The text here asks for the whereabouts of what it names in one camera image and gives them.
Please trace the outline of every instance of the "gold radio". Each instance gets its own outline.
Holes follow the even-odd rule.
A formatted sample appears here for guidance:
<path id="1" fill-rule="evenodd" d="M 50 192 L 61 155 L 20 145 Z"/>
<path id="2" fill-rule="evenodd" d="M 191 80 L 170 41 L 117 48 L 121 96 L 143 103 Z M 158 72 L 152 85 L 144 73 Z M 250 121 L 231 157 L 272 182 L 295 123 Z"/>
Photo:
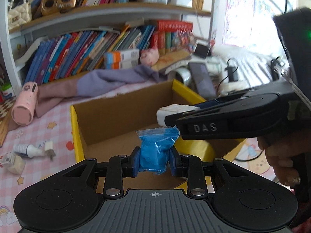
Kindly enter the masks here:
<path id="1" fill-rule="evenodd" d="M 76 0 L 42 0 L 41 12 L 43 16 L 50 15 L 61 10 L 67 10 L 76 6 Z"/>

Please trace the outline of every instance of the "white quilted handbag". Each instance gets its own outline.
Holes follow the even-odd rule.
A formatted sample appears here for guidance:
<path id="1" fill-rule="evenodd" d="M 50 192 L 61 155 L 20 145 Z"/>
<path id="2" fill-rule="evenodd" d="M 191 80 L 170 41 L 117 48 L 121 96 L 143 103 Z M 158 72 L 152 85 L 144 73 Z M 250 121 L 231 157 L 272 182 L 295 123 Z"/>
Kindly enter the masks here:
<path id="1" fill-rule="evenodd" d="M 7 20 L 9 30 L 18 27 L 22 24 L 28 23 L 32 20 L 31 5 L 23 0 L 24 3 L 12 9 L 14 0 L 10 2 L 10 10 L 7 12 Z"/>

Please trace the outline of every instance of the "pink thermos bottle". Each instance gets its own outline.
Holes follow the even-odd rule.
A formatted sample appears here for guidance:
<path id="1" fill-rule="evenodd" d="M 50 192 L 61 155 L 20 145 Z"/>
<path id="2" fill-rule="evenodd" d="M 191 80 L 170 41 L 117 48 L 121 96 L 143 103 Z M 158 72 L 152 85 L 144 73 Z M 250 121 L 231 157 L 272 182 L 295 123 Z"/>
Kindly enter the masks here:
<path id="1" fill-rule="evenodd" d="M 32 122 L 37 103 L 37 94 L 37 83 L 25 83 L 12 108 L 12 118 L 18 125 L 25 126 Z"/>

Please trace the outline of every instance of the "charger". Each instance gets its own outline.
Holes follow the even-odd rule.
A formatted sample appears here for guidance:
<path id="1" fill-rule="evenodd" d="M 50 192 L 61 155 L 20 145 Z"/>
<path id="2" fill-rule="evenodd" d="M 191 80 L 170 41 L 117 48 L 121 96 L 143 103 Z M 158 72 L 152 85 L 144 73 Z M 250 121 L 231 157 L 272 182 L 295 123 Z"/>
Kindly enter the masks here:
<path id="1" fill-rule="evenodd" d="M 226 70 L 228 72 L 229 82 L 238 81 L 238 73 L 236 73 L 237 68 L 235 66 L 227 66 Z"/>

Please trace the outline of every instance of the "crosshair marking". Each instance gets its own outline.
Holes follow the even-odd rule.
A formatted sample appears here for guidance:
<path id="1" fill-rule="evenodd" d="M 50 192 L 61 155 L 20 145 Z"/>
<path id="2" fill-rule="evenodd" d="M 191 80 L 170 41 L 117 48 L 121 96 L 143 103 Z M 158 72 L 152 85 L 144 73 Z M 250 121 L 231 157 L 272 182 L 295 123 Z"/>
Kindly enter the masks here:
<path id="1" fill-rule="evenodd" d="M 150 195 L 152 195 L 153 197 L 158 197 L 158 196 L 161 195 L 161 194 L 159 194 L 159 193 L 157 193 L 157 192 L 153 192 L 153 193 L 150 194 Z"/>

